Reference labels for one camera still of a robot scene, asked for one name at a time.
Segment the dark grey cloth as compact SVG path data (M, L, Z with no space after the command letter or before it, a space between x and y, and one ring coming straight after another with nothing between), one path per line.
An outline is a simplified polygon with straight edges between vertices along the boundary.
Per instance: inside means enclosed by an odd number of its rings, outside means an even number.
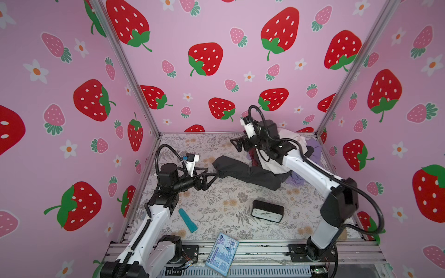
M283 174L274 174L273 172L261 167L245 164L227 156L220 156L213 162L220 178L232 177L243 182L262 186L272 191L280 188L292 171Z

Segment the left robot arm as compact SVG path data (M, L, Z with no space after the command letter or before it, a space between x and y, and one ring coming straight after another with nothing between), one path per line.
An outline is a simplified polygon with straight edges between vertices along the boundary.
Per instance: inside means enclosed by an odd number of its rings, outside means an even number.
M181 238L159 234L172 216L181 192L193 188L206 191L218 179L218 174L196 167L198 160L199 156L191 153L180 156L168 144L158 147L155 153L157 186L144 205L143 223L118 258L104 263L99 273L101 278L156 278L166 264L181 260Z

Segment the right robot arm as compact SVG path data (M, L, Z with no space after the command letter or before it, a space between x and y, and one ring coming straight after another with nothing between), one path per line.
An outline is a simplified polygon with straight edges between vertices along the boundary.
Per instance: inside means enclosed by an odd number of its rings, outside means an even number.
M329 247L334 247L336 240L346 228L351 228L364 235L378 235L384 231L384 216L377 203L357 183L351 179L342 179L326 171L310 160L303 152L301 144L289 138L280 138L276 124L263 118L257 121L251 112L260 108L251 105L247 116L240 120L244 135L232 139L231 143L238 152L253 148L264 151L272 160L289 168L316 188L325 198L321 207L321 222L315 232L307 240L306 256L312 261L320 261ZM378 226L366 231L346 223L359 208L359 198L362 195L374 207Z

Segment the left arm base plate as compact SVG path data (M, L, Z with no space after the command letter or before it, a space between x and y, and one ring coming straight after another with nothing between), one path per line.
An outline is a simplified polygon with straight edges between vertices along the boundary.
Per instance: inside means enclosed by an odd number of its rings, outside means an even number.
M185 264L188 261L198 262L199 245L185 244L182 245L181 251L176 251L175 256L167 262L167 265Z

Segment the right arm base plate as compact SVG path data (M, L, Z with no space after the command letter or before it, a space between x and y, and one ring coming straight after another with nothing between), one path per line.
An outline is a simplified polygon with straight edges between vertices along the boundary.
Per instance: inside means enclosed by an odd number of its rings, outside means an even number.
M292 262L300 263L324 263L335 262L338 259L336 249L330 245L326 249L319 249L317 246L306 244L289 244L287 256Z

